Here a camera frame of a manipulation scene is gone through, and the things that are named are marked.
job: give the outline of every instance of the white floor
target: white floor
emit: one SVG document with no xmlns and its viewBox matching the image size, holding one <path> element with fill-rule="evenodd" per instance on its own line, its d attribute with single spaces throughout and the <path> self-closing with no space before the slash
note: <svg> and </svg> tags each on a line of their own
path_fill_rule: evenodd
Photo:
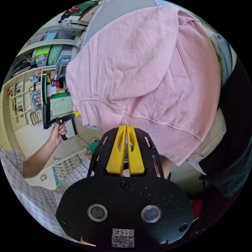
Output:
<svg viewBox="0 0 252 252">
<path fill-rule="evenodd" d="M 203 189 L 203 183 L 199 180 L 200 176 L 201 174 L 187 161 L 181 166 L 172 165 L 171 181 L 187 193 L 196 193 Z"/>
</svg>

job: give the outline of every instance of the dark jacket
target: dark jacket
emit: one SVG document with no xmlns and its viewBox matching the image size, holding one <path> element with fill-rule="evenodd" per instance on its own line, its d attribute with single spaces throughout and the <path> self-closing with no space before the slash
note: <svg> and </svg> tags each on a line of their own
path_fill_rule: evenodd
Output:
<svg viewBox="0 0 252 252">
<path fill-rule="evenodd" d="M 216 149 L 200 162 L 201 180 L 232 196 L 246 182 L 252 166 L 252 86 L 241 61 L 221 88 L 219 106 L 227 132 Z"/>
</svg>

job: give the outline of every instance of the hand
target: hand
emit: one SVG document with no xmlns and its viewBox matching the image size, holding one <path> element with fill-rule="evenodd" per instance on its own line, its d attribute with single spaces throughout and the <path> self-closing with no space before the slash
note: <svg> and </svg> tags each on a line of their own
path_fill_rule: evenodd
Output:
<svg viewBox="0 0 252 252">
<path fill-rule="evenodd" d="M 67 130 L 64 123 L 61 125 L 58 125 L 57 123 L 55 123 L 49 140 L 52 144 L 56 144 L 56 146 L 58 146 L 60 142 L 62 141 L 61 135 L 65 135 L 66 133 L 67 133 Z"/>
</svg>

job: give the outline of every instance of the green object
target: green object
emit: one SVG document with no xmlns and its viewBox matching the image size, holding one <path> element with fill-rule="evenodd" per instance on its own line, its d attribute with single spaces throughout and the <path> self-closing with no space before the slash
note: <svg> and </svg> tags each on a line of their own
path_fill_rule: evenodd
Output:
<svg viewBox="0 0 252 252">
<path fill-rule="evenodd" d="M 42 46 L 42 47 L 37 48 L 36 54 L 35 54 L 35 59 L 36 59 L 39 55 L 47 56 L 47 55 L 49 54 L 50 49 L 51 49 L 51 45 L 45 45 L 45 46 Z"/>
<path fill-rule="evenodd" d="M 62 97 L 66 97 L 67 93 L 58 93 L 58 94 L 54 94 L 52 95 L 52 99 L 56 99 L 56 98 L 62 98 Z"/>
<path fill-rule="evenodd" d="M 62 45 L 53 45 L 48 56 L 48 66 L 56 65 L 60 52 L 62 50 Z"/>
<path fill-rule="evenodd" d="M 79 8 L 80 10 L 78 12 L 72 12 L 70 13 L 70 16 L 81 16 L 82 13 L 89 7 L 93 6 L 94 4 L 96 4 L 97 2 L 94 1 L 87 1 L 84 3 L 80 3 L 78 5 L 75 6 L 75 8 Z"/>
<path fill-rule="evenodd" d="M 97 145 L 98 145 L 99 141 L 98 140 L 95 140 L 93 141 L 92 143 L 90 143 L 88 146 L 87 146 L 87 149 L 91 151 L 91 153 L 93 154 L 94 153 L 94 150 L 96 149 Z"/>
</svg>

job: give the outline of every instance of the sweatshirt pocket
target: sweatshirt pocket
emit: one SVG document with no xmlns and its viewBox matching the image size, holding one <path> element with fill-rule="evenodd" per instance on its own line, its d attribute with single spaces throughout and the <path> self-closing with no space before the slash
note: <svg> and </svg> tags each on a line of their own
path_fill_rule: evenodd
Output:
<svg viewBox="0 0 252 252">
<path fill-rule="evenodd" d="M 186 65 L 178 45 L 175 46 L 169 66 L 169 71 L 172 78 L 189 78 L 188 71 L 186 69 Z"/>
</svg>

